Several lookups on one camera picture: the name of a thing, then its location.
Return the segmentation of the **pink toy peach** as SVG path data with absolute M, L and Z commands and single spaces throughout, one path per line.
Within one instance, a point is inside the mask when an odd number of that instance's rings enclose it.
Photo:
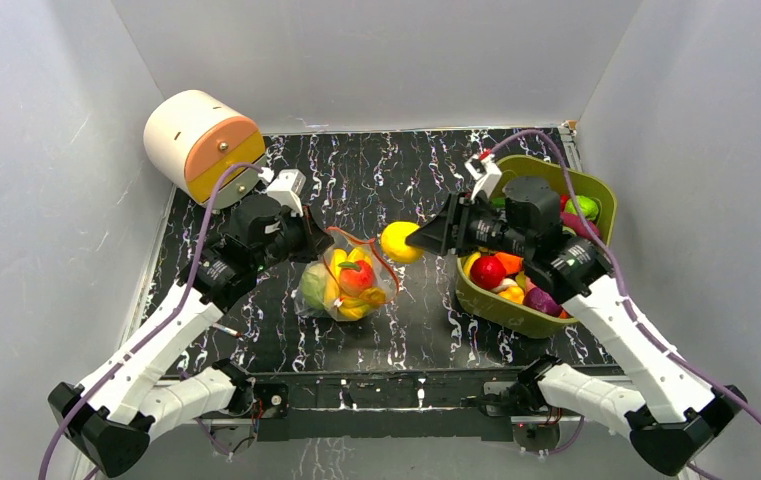
M 338 283 L 345 294 L 359 296 L 374 286 L 374 270 L 366 260 L 344 261 L 338 267 Z

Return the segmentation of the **yellow toy lemon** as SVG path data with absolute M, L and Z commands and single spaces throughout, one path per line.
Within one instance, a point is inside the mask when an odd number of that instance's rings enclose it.
M 419 225 L 408 221 L 395 221 L 387 225 L 381 233 L 380 243 L 385 255 L 394 262 L 412 264 L 423 256 L 423 251 L 410 246 L 408 236 L 419 229 Z

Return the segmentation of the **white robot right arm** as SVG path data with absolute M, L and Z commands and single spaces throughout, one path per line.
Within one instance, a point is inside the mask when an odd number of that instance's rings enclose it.
M 521 257 L 533 283 L 603 343 L 632 385 L 543 356 L 497 402 L 533 414 L 551 407 L 576 412 L 627 438 L 656 471 L 679 474 L 740 412 L 740 393 L 697 378 L 641 332 L 641 318 L 627 313 L 609 262 L 593 242 L 564 231 L 560 197 L 545 179 L 514 178 L 504 198 L 497 210 L 483 194 L 453 194 L 406 242 L 438 256 L 487 248 Z

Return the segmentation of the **yellow toy banana bunch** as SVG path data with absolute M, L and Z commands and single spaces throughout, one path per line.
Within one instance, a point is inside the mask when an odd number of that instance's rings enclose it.
M 337 321 L 358 321 L 388 300 L 375 269 L 378 263 L 364 248 L 335 248 L 325 266 L 328 273 L 323 305 Z

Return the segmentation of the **clear zip bag orange zipper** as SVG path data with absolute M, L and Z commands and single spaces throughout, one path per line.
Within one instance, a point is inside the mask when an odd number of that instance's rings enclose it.
M 326 232 L 333 243 L 302 273 L 294 299 L 296 313 L 354 322 L 391 303 L 400 280 L 379 241 L 360 239 L 338 227 Z

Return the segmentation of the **green toy cabbage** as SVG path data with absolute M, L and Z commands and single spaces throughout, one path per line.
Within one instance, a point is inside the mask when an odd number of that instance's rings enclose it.
M 300 280 L 300 294 L 303 305 L 309 310 L 322 311 L 325 309 L 325 292 L 328 273 L 321 263 L 307 266 Z

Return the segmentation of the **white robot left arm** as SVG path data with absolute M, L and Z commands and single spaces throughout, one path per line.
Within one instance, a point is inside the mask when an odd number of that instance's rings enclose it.
M 309 263 L 332 244 L 309 205 L 252 194 L 228 230 L 207 237 L 205 212 L 193 259 L 164 302 L 104 364 L 76 384 L 61 382 L 48 403 L 67 438 L 108 478 L 129 471 L 159 436 L 210 412 L 248 414 L 255 378 L 228 359 L 170 387 L 158 386 L 179 355 L 218 323 L 259 276 L 283 262 Z

